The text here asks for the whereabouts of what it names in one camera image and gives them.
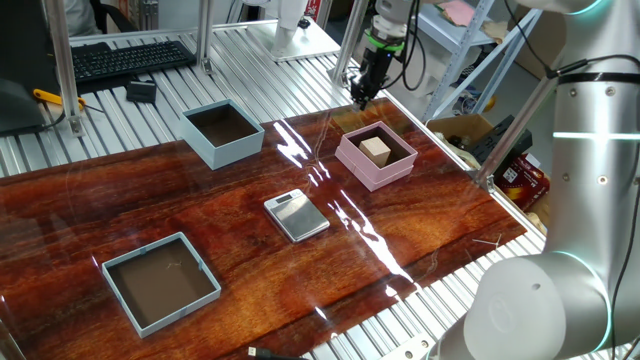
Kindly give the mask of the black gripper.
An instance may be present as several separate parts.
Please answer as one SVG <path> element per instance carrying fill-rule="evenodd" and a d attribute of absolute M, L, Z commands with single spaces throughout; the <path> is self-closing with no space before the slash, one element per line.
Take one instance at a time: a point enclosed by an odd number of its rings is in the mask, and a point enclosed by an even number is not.
<path fill-rule="evenodd" d="M 365 49 L 360 67 L 361 77 L 359 80 L 350 80 L 350 93 L 355 109 L 364 110 L 383 87 L 393 58 L 394 53 L 386 49 Z"/>

